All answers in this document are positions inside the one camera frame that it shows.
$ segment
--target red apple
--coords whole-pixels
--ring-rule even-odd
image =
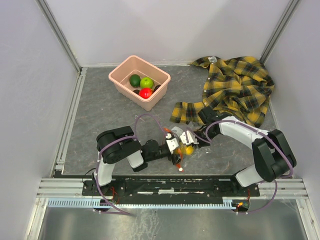
[[[139,92],[139,96],[148,99],[152,95],[153,91],[149,87],[142,88]]]

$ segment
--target black wire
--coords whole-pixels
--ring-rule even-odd
[[[87,175],[87,174],[90,173],[92,170],[96,170],[96,168],[95,168],[95,167],[91,168],[91,169],[90,169],[89,171],[87,171],[84,175]],[[82,181],[83,185],[85,185],[86,187],[88,187],[88,186],[85,184],[83,177],[82,177],[81,181]]]

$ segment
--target gray surface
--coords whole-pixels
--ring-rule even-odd
[[[22,240],[77,72],[34,0],[0,1],[0,18],[0,238]]]
[[[264,204],[251,200],[252,207]],[[295,200],[276,200],[262,212],[128,209],[133,216],[83,208],[47,208],[40,240],[307,240]]]
[[[96,166],[96,137],[99,133],[130,125],[135,117],[143,113],[154,115],[163,127],[171,127],[170,116],[176,102],[200,102],[208,70],[197,66],[161,67],[171,75],[166,95],[149,112],[119,93],[109,81],[113,68],[89,68],[85,78],[63,174],[84,174]],[[275,124],[270,112],[265,117],[263,129],[272,130]],[[159,127],[150,117],[144,117],[137,127],[142,144],[149,139],[162,140]],[[253,164],[252,151],[230,137],[219,135],[211,147],[198,149],[195,154],[183,160],[184,174],[210,175],[234,174]],[[156,160],[148,168],[134,173],[123,160],[115,166],[113,174],[118,175],[163,175],[181,174],[167,159]]]
[[[297,160],[294,171],[305,182],[318,221],[320,31],[313,16],[319,9],[318,0],[301,1],[266,62],[276,86],[272,107]]]

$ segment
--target pink container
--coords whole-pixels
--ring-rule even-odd
[[[135,89],[141,89],[140,87],[133,87],[130,85],[129,79],[133,74],[139,75],[140,78],[151,78],[154,82],[153,88],[156,85],[161,86],[151,95],[151,97],[144,99],[133,92]],[[162,71],[151,63],[138,56],[132,55],[110,72],[109,79],[114,83],[115,88],[120,93],[134,101],[143,109],[150,111],[166,94],[171,77],[168,73]]]

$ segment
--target gray floor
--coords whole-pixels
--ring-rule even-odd
[[[172,127],[170,116],[176,102],[200,102],[208,71],[196,66],[161,67],[171,75],[166,95],[148,113],[154,115],[163,127]],[[120,94],[108,74],[110,67],[89,68],[87,70],[75,122],[68,145],[64,175],[81,175],[94,168],[97,160],[96,137],[99,133],[123,126],[133,127],[135,118],[144,109]],[[275,123],[270,112],[261,127],[273,130]],[[162,134],[149,117],[138,123],[138,138],[142,144],[148,139],[158,142]],[[198,149],[183,161],[185,175],[234,174],[253,164],[252,151],[227,136],[217,136],[211,147]],[[116,175],[175,175],[181,174],[177,167],[166,159],[148,164],[148,168],[134,173],[125,160],[116,164]]]
[[[266,204],[251,200],[252,208]],[[295,200],[252,215],[213,209],[128,209],[132,216],[48,207],[40,240],[307,240]]]

